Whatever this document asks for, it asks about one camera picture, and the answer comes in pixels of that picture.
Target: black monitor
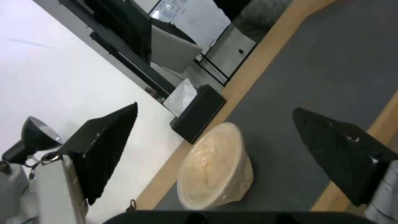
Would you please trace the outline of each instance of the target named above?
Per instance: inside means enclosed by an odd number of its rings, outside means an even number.
[[[151,17],[132,0],[84,0],[94,18],[124,40],[142,60],[150,63]]]

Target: metal frame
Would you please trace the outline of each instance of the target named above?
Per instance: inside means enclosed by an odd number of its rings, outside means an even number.
[[[231,81],[231,79],[234,77],[235,73],[238,71],[238,69],[242,66],[242,64],[246,61],[246,59],[249,57],[249,55],[251,55],[251,53],[253,52],[253,50],[257,47],[257,44],[255,44],[252,49],[249,51],[249,53],[245,56],[245,58],[243,58],[243,60],[239,63],[239,65],[235,68],[235,70],[232,72],[232,74],[230,76],[227,76],[219,67],[217,67],[209,58],[207,58],[207,56],[205,54],[200,53],[201,57],[203,59],[205,59],[206,61],[208,61],[210,63],[210,65],[212,65],[219,73],[221,73],[221,75],[226,79],[225,82],[222,82],[221,80],[219,80],[217,77],[215,77],[208,69],[206,69],[202,64],[201,61],[196,60],[195,59],[195,63],[202,68],[205,72],[207,72],[210,76],[212,76],[218,83],[220,83],[222,86],[226,86],[229,81]]]

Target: cable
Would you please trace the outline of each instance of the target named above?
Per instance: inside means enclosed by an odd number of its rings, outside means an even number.
[[[177,77],[178,79],[180,79],[181,81],[184,81],[181,77],[179,77],[178,75],[172,73],[171,71],[169,71],[168,69],[166,69],[165,67],[159,65],[159,67],[161,67],[162,69],[164,69],[165,71],[167,71],[168,73],[172,74],[173,76]]]

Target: plastic wrap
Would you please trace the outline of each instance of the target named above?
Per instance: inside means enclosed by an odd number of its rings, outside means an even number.
[[[187,209],[210,209],[241,200],[252,182],[240,130],[223,123],[205,134],[185,158],[177,180],[178,198]]]

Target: gray mat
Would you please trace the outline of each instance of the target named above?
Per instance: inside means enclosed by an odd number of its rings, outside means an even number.
[[[309,210],[329,183],[296,131],[300,106],[367,130],[398,87],[398,1],[340,1],[300,26],[227,121],[254,170],[240,202],[216,210]],[[182,209],[176,186],[156,209]]]

